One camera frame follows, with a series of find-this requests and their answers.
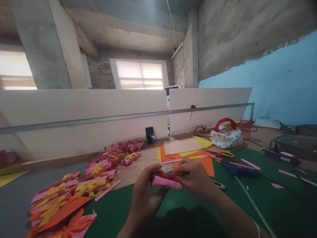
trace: glue gun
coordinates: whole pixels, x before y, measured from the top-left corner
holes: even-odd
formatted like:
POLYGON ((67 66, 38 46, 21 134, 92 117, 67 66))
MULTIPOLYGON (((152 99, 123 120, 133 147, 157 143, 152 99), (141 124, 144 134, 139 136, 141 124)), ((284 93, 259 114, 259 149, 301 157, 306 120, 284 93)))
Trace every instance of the glue gun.
POLYGON ((246 168, 239 168, 236 165, 231 164, 228 160, 222 159, 222 165, 228 170, 232 177, 234 176, 245 176, 250 178, 258 178, 259 173, 256 169, 246 169, 246 168))

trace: concrete ceiling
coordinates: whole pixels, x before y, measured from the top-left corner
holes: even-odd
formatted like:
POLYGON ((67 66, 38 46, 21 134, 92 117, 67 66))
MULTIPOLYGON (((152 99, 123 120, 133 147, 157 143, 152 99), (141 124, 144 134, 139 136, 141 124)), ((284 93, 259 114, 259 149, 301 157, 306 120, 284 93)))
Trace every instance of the concrete ceiling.
MULTIPOLYGON (((60 0, 70 17, 99 47, 170 54, 175 47, 166 0, 60 0)), ((169 0, 176 41, 186 16, 202 0, 169 0)), ((0 0, 0 37, 18 37, 9 0, 0 0)))

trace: fabric bag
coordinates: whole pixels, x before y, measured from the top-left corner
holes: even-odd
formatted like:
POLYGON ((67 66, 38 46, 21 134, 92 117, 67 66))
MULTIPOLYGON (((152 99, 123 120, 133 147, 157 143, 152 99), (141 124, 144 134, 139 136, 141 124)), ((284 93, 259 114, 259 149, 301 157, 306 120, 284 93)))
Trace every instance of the fabric bag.
POLYGON ((238 146, 243 143, 243 135, 241 131, 237 130, 235 122, 230 118, 224 118, 217 122, 214 131, 210 133, 210 141, 219 148, 225 149, 233 146, 238 146), (231 122, 232 131, 219 132, 219 126, 226 122, 231 122))

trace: metal frame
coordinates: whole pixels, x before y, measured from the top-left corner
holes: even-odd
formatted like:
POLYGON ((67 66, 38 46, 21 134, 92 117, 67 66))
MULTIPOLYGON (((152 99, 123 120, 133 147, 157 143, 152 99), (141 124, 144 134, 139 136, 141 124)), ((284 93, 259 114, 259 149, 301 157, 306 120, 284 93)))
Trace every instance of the metal frame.
POLYGON ((98 117, 98 118, 89 118, 89 119, 62 121, 62 122, 50 122, 50 123, 41 123, 41 124, 33 124, 33 125, 24 125, 24 126, 1 127, 0 134, 21 132, 21 131, 31 131, 31 130, 38 130, 38 129, 54 128, 54 127, 75 126, 75 125, 81 125, 81 124, 115 121, 115 120, 131 119, 131 118, 138 118, 138 117, 160 116, 160 115, 167 115, 167 114, 174 114, 174 113, 205 111, 205 110, 213 110, 213 109, 229 108, 229 107, 240 107, 240 106, 251 106, 250 120, 252 121, 254 102, 221 105, 221 106, 188 108, 188 109, 171 110, 171 111, 147 112, 147 113, 138 113, 138 114, 121 115, 121 116, 98 117))

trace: phone screen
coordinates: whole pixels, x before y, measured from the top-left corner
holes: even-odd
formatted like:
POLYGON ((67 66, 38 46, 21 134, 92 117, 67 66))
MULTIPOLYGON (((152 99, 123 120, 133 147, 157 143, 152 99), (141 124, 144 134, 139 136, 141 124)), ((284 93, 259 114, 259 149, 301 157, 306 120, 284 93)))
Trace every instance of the phone screen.
POLYGON ((145 133, 146 133, 146 139, 148 141, 148 144, 154 144, 155 143, 155 137, 154 137, 153 127, 145 128, 145 133))

